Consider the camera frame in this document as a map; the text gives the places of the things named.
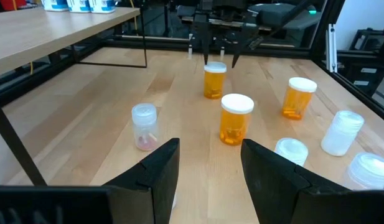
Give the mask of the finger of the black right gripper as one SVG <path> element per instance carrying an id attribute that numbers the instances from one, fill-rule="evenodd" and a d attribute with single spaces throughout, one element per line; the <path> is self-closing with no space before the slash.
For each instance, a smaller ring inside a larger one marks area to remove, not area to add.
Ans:
<path id="1" fill-rule="evenodd" d="M 208 62 L 209 44 L 210 44 L 210 31 L 209 23 L 207 22 L 194 22 L 197 38 L 201 41 L 202 52 L 204 54 L 204 62 Z"/>
<path id="2" fill-rule="evenodd" d="M 251 42 L 251 38 L 256 35 L 256 29 L 242 29 L 238 38 L 238 43 L 234 50 L 234 56 L 232 60 L 232 68 L 235 67 L 242 50 Z"/>

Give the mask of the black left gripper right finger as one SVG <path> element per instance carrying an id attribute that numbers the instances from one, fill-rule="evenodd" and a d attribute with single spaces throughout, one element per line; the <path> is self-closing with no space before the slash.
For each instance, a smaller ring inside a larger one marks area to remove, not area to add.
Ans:
<path id="1" fill-rule="evenodd" d="M 241 145 L 243 173 L 260 224 L 292 224 L 299 192 L 318 175 L 251 139 Z"/>

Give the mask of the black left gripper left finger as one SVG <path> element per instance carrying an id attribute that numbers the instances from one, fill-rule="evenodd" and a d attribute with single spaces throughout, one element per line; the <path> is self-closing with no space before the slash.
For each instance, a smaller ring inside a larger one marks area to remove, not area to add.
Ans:
<path id="1" fill-rule="evenodd" d="M 180 139 L 172 138 L 108 181 L 112 224 L 169 224 L 179 161 Z"/>

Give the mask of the orange pill bottle white cap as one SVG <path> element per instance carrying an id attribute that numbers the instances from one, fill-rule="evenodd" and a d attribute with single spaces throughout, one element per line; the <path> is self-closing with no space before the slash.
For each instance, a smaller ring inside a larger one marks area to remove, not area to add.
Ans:
<path id="1" fill-rule="evenodd" d="M 204 72 L 204 96 L 210 99 L 221 98 L 227 66 L 222 62 L 208 62 Z"/>
<path id="2" fill-rule="evenodd" d="M 290 78 L 284 96 L 282 115 L 289 119 L 302 119 L 316 90 L 317 83 L 310 79 Z"/>
<path id="3" fill-rule="evenodd" d="M 222 97 L 220 119 L 220 140 L 236 146 L 245 139 L 250 124 L 254 101 L 245 95 L 230 93 Z"/>

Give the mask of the clear vial with green label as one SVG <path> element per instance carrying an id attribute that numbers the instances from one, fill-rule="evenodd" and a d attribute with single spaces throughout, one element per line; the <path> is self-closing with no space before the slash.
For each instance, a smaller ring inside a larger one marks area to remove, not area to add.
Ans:
<path id="1" fill-rule="evenodd" d="M 143 151 L 154 150 L 157 139 L 157 110 L 151 103 L 140 103 L 131 110 L 136 147 Z"/>

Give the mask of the clear vial with pills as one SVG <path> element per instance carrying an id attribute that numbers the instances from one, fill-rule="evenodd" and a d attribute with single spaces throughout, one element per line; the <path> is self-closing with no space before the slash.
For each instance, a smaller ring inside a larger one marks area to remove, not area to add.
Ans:
<path id="1" fill-rule="evenodd" d="M 351 190 L 384 190 L 384 158 L 358 153 L 346 169 L 342 185 Z"/>

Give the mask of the black equipment crate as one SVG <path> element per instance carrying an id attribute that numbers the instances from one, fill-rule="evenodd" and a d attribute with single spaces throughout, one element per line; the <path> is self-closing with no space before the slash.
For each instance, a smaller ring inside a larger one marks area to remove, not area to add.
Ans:
<path id="1" fill-rule="evenodd" d="M 349 50 L 375 51 L 384 43 L 382 30 L 372 28 L 359 29 L 350 45 Z"/>

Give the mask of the black case with white labels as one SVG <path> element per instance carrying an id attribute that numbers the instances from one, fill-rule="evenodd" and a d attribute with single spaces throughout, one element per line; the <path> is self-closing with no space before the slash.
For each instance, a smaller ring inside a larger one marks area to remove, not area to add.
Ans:
<path id="1" fill-rule="evenodd" d="M 338 73 L 366 95 L 373 96 L 384 79 L 384 65 L 377 63 L 346 63 L 338 66 Z"/>

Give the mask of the wooden background table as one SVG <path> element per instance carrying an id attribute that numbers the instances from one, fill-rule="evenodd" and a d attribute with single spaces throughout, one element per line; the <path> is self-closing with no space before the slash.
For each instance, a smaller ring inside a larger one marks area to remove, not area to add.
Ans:
<path id="1" fill-rule="evenodd" d="M 117 7 L 110 14 L 72 13 L 68 11 L 52 12 L 42 8 L 20 11 L 0 12 L 0 75 L 8 72 L 9 63 L 21 65 L 20 59 L 25 50 L 32 52 L 36 45 L 47 47 L 51 42 L 70 44 L 71 40 L 80 40 L 87 34 L 96 34 L 119 25 L 132 17 L 141 16 L 141 8 Z M 36 59 L 37 53 L 31 53 Z M 0 106 L 0 135 L 24 169 L 31 182 L 37 186 L 46 186 L 46 182 L 25 146 L 16 134 Z"/>

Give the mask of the red plastic bin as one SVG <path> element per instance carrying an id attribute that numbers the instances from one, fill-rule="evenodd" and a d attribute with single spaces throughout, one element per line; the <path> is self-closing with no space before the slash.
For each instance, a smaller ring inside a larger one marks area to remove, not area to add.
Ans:
<path id="1" fill-rule="evenodd" d="M 27 6 L 26 0 L 0 0 L 4 11 L 14 11 Z"/>

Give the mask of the silver aluminium bracket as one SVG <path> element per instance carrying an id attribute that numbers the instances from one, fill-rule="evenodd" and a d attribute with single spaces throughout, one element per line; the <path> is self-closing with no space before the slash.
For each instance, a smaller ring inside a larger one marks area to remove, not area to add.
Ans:
<path id="1" fill-rule="evenodd" d="M 328 71 L 337 73 L 338 72 L 338 61 L 337 61 L 337 42 L 335 33 L 335 24 L 329 24 L 326 30 L 325 36 L 325 54 L 326 54 L 326 68 Z"/>

